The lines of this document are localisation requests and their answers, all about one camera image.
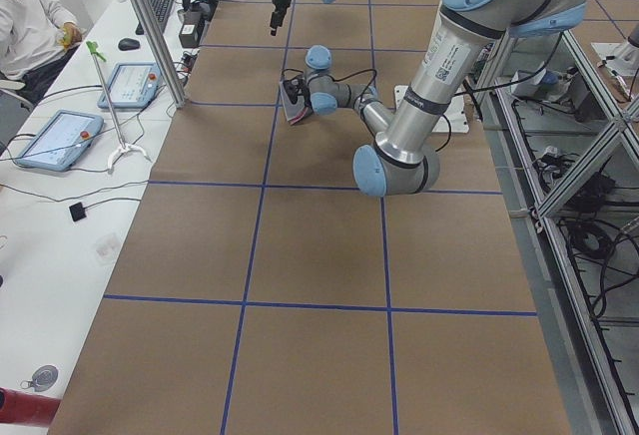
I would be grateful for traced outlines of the pink and grey towel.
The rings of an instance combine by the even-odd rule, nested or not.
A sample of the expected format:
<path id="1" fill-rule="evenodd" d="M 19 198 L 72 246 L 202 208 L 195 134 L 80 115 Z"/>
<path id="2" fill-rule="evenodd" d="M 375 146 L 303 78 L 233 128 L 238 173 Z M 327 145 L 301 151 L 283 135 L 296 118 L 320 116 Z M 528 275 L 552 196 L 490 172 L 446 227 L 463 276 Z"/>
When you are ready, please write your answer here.
<path id="1" fill-rule="evenodd" d="M 312 104 L 307 107 L 303 103 L 298 103 L 296 105 L 289 103 L 288 98 L 286 97 L 286 94 L 284 92 L 282 81 L 280 81 L 280 89 L 282 93 L 282 105 L 284 108 L 285 117 L 290 125 L 297 124 L 313 113 Z"/>

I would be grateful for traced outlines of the black box with white label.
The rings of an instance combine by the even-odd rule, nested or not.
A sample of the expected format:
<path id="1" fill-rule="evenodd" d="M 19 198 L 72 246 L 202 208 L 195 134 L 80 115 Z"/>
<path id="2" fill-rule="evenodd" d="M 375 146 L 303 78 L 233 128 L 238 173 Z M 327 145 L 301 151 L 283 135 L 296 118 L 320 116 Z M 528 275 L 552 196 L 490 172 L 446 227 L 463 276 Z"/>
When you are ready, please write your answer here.
<path id="1" fill-rule="evenodd" d="M 179 33 L 181 46 L 185 49 L 195 49 L 200 45 L 205 28 L 205 18 L 200 11 L 186 11 L 183 13 L 182 27 Z"/>

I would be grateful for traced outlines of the black keyboard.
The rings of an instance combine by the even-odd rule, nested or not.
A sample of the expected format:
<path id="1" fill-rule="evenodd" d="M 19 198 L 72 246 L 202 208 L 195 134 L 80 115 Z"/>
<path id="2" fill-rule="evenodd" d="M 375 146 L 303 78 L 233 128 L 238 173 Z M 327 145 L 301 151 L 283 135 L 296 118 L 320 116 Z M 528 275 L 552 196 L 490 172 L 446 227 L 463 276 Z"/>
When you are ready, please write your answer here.
<path id="1" fill-rule="evenodd" d="M 175 0 L 149 0 L 161 32 L 166 30 Z"/>

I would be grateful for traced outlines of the black computer mouse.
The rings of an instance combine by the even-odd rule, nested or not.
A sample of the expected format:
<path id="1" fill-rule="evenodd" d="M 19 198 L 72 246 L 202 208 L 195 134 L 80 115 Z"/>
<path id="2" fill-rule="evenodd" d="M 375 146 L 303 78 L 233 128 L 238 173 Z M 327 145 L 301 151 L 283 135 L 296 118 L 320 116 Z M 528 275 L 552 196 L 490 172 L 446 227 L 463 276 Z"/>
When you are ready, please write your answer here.
<path id="1" fill-rule="evenodd" d="M 134 51 L 140 48 L 140 41 L 134 38 L 123 38 L 118 42 L 118 49 L 123 52 Z"/>

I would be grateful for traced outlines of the far blue teach pendant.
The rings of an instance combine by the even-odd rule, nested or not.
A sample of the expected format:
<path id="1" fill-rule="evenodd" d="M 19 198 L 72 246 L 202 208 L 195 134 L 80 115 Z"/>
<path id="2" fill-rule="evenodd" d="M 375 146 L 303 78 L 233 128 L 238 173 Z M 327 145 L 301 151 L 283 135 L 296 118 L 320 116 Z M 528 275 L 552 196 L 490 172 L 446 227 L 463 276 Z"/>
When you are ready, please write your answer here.
<path id="1" fill-rule="evenodd" d="M 107 86 L 115 109 L 137 110 L 147 107 L 155 99 L 162 81 L 156 63 L 118 63 Z"/>

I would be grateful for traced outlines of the blue teach pendant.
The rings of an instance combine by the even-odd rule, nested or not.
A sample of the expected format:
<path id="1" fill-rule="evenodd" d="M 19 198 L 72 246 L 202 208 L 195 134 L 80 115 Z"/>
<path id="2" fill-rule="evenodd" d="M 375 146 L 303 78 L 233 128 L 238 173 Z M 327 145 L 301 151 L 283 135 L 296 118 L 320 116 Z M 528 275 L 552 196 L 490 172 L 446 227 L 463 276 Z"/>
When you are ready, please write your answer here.
<path id="1" fill-rule="evenodd" d="M 156 63 L 118 63 L 107 86 L 115 109 L 137 110 L 147 107 L 155 99 L 162 81 Z"/>
<path id="2" fill-rule="evenodd" d="M 67 171 L 103 129 L 104 119 L 67 110 L 58 111 L 15 159 L 18 166 L 53 172 Z"/>

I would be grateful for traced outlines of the person in white shirt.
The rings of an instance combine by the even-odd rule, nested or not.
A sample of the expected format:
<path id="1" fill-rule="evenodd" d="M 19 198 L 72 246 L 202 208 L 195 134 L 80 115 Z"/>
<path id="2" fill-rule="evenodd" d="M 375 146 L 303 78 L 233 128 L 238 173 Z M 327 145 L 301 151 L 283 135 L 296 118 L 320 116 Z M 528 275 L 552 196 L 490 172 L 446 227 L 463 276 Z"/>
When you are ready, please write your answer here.
<path id="1" fill-rule="evenodd" d="M 1 74 L 23 83 L 17 94 L 30 103 L 42 100 L 82 41 L 59 0 L 1 0 Z"/>

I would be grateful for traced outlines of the near blue teach pendant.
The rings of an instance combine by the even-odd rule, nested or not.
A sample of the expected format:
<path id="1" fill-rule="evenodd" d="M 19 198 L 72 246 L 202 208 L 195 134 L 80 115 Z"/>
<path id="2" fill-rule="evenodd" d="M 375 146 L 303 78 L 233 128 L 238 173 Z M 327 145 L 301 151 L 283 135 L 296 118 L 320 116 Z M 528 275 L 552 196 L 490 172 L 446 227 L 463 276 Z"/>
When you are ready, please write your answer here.
<path id="1" fill-rule="evenodd" d="M 67 110 L 58 111 L 15 159 L 18 166 L 53 172 L 67 171 L 103 129 L 104 119 Z"/>

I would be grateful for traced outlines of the small black square pad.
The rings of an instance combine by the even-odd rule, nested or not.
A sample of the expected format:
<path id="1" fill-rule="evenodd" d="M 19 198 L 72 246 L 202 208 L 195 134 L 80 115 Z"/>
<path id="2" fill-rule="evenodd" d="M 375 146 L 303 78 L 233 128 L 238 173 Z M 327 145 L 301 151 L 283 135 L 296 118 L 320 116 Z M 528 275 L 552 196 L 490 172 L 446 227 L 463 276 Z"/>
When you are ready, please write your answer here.
<path id="1" fill-rule="evenodd" d="M 87 209 L 81 202 L 74 203 L 69 206 L 71 220 L 77 222 L 87 216 Z"/>

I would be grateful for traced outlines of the red cylinder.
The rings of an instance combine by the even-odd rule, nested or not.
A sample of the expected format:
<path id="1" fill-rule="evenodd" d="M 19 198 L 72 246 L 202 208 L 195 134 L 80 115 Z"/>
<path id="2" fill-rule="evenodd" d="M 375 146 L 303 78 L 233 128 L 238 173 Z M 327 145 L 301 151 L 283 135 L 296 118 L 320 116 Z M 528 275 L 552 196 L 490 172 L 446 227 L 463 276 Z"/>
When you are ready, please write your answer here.
<path id="1" fill-rule="evenodd" d="M 49 427 L 61 400 L 12 389 L 1 389 L 1 423 Z"/>

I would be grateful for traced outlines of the aluminium frame post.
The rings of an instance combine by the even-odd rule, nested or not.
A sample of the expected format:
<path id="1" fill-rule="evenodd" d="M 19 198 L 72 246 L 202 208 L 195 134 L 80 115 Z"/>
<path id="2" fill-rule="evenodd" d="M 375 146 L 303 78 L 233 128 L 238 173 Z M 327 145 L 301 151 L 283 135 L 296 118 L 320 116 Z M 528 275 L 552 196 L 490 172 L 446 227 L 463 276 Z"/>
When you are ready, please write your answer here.
<path id="1" fill-rule="evenodd" d="M 184 107 L 186 93 L 177 75 L 169 48 L 160 29 L 155 12 L 149 0 L 130 0 L 141 23 L 156 63 L 159 65 L 165 83 L 177 109 Z"/>

